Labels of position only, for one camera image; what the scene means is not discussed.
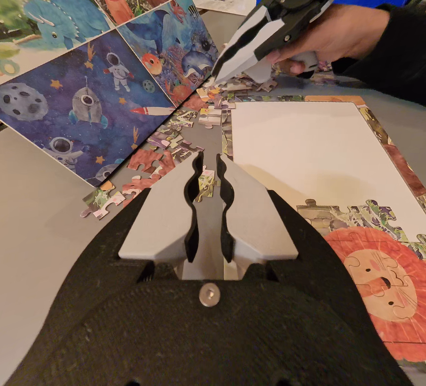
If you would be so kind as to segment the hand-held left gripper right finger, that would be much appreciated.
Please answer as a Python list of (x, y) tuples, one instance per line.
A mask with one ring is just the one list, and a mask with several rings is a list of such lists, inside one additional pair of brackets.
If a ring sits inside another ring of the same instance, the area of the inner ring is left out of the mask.
[(268, 189), (225, 154), (216, 155), (223, 201), (220, 242), (225, 279), (241, 280), (252, 264), (295, 260), (299, 252)]

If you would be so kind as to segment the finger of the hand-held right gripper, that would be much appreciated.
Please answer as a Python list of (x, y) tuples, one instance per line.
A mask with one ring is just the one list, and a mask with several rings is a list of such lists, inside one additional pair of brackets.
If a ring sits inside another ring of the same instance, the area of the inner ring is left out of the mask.
[(263, 19), (255, 26), (249, 22), (242, 24), (226, 48), (217, 59), (211, 75), (216, 83), (222, 83), (242, 73), (247, 74), (257, 83), (269, 80), (272, 62), (267, 54), (255, 54), (256, 50), (284, 26), (281, 19), (267, 21)]
[(260, 6), (251, 16), (248, 16), (237, 29), (219, 60), (231, 59), (241, 48), (256, 37), (259, 30), (270, 21), (270, 14), (266, 6)]

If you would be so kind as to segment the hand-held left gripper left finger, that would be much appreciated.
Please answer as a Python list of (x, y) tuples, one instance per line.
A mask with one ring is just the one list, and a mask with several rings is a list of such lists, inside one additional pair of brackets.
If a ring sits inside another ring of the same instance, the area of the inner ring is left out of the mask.
[(148, 191), (118, 255), (121, 259), (169, 263), (182, 277), (199, 247), (194, 200), (199, 193), (204, 153), (194, 152)]

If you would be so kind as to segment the pile of puzzle pieces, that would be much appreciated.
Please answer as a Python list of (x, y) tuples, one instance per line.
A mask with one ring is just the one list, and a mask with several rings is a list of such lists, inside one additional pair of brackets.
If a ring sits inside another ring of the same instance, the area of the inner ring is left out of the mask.
[(141, 191), (150, 187), (192, 153), (203, 151), (200, 146), (192, 148), (193, 144), (185, 141), (181, 135), (182, 128), (193, 126), (192, 119), (195, 117), (198, 117), (199, 124), (207, 129), (216, 125), (221, 126), (222, 149), (225, 154), (231, 156), (231, 109), (236, 107), (236, 102), (254, 101), (255, 97), (252, 95), (254, 91), (274, 90), (278, 85), (276, 78), (283, 74), (283, 71), (275, 65), (271, 78), (262, 84), (254, 83), (245, 75), (225, 84), (214, 84), (213, 79), (209, 79), (173, 113), (165, 125), (160, 126), (147, 139), (150, 149), (138, 149), (131, 156), (127, 168), (137, 170), (142, 166), (142, 171), (149, 174), (149, 178), (136, 176), (132, 179), (136, 184), (132, 182), (123, 185), (122, 191), (116, 192), (113, 196), (110, 196), (110, 192), (115, 189), (115, 186), (110, 181), (106, 181), (83, 199), (87, 209), (80, 214), (81, 218), (90, 214), (99, 214), (99, 218), (103, 218), (108, 214), (104, 206), (112, 202), (116, 205), (123, 203), (125, 207), (130, 203), (126, 195), (131, 195), (134, 199)]

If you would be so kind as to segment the puzzle frame tray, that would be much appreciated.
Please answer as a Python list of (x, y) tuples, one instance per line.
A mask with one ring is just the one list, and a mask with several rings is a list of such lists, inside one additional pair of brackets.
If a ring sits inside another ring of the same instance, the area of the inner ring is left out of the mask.
[(296, 211), (307, 199), (346, 211), (392, 208), (409, 240), (426, 232), (425, 187), (359, 96), (237, 102), (232, 155)]

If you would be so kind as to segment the person's right forearm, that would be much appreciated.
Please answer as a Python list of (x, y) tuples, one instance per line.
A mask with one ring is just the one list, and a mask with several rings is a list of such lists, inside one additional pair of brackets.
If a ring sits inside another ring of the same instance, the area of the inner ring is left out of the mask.
[(426, 105), (425, 11), (389, 4), (377, 9), (390, 13), (379, 42), (365, 58), (345, 57), (332, 62), (336, 75), (355, 78), (393, 97)]

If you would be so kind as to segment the person's right hand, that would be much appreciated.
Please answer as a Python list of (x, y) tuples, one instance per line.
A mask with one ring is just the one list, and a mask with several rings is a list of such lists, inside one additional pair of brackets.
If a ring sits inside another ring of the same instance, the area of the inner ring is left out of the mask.
[(362, 59), (375, 48), (389, 20), (386, 10), (333, 4), (298, 39), (269, 53), (267, 59), (292, 76), (306, 70), (302, 61), (291, 59), (304, 52), (315, 52), (319, 61)]

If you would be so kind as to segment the illustrated puzzle picture board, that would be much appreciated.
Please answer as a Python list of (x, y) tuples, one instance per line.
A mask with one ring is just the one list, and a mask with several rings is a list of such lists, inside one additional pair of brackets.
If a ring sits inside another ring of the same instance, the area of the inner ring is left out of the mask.
[(205, 81), (193, 0), (0, 0), (1, 122), (98, 186)]

